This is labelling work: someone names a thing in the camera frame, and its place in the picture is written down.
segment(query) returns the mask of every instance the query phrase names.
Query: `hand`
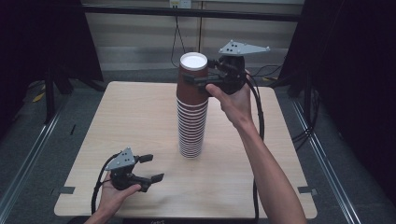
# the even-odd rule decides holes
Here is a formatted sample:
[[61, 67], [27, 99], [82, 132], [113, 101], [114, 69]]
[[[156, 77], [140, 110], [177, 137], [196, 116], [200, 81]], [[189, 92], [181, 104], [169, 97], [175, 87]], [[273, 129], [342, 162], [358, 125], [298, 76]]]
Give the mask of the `hand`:
[[108, 215], [114, 216], [120, 209], [123, 201], [141, 189], [140, 185], [132, 185], [125, 190], [117, 190], [111, 184], [110, 172], [107, 172], [105, 177], [106, 182], [102, 186], [102, 196], [100, 199], [98, 211], [105, 212]]
[[106, 223], [117, 213], [123, 201], [140, 189], [140, 185], [132, 185], [125, 190], [115, 189], [110, 181], [110, 172], [108, 172], [102, 185], [102, 196], [98, 210], [85, 223]]
[[242, 125], [253, 122], [250, 106], [250, 88], [248, 84], [232, 95], [224, 93], [219, 87], [207, 84], [206, 90], [220, 101], [221, 110], [228, 120], [238, 129]]

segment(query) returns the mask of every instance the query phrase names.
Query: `table top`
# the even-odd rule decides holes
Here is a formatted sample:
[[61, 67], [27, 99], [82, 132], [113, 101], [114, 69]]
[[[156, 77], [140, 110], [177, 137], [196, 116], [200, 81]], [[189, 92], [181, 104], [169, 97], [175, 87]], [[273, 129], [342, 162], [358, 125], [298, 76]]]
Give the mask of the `table top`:
[[[131, 147], [135, 155], [153, 154], [138, 163], [134, 174], [150, 177], [164, 173], [163, 181], [147, 193], [128, 198], [118, 217], [253, 218], [253, 174], [242, 141], [220, 109], [209, 98], [205, 140], [199, 157], [186, 159], [178, 151], [176, 84], [111, 82], [65, 182], [73, 194], [61, 194], [58, 216], [91, 214], [93, 187], [105, 161]], [[265, 144], [284, 170], [303, 205], [307, 218], [317, 215], [274, 90], [259, 88], [265, 120]], [[252, 99], [252, 113], [257, 108]], [[260, 217], [266, 217], [261, 203]]]

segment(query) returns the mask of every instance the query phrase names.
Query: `right hand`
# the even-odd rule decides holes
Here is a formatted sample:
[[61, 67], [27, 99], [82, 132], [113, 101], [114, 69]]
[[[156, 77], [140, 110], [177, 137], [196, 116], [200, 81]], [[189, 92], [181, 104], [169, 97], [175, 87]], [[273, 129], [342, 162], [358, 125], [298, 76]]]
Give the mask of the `right hand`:
[[213, 84], [207, 84], [206, 90], [220, 101], [221, 110], [225, 112], [228, 120], [236, 129], [241, 128], [244, 124], [253, 122], [251, 117], [250, 105], [250, 88], [248, 84], [235, 92], [228, 95], [219, 87]]

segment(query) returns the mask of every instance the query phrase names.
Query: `metal bracket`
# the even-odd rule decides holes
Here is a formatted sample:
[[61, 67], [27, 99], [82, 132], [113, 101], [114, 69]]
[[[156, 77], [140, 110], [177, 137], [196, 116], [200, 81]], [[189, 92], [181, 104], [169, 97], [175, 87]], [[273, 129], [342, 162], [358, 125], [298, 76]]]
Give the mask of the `metal bracket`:
[[125, 166], [135, 165], [134, 154], [130, 147], [125, 148], [113, 161], [106, 167], [106, 171], [122, 168]]
[[263, 48], [231, 40], [228, 44], [226, 44], [222, 49], [219, 50], [219, 53], [230, 56], [242, 56], [245, 54], [262, 53], [268, 51], [270, 51], [270, 47]]
[[50, 195], [59, 196], [60, 194], [73, 194], [75, 187], [60, 187], [53, 189]]
[[311, 189], [308, 186], [298, 187], [297, 189], [300, 194], [310, 193], [312, 196], [318, 195], [318, 191], [316, 189]]

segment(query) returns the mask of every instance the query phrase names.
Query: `brown paper cup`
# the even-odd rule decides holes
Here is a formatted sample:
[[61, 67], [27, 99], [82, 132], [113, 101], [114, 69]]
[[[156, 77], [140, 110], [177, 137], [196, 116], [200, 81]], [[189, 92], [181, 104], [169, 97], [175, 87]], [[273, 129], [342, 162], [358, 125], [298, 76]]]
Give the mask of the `brown paper cup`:
[[195, 158], [202, 151], [208, 95], [186, 83], [183, 74], [207, 77], [207, 58], [197, 52], [186, 53], [180, 58], [177, 81], [178, 146], [180, 154]]

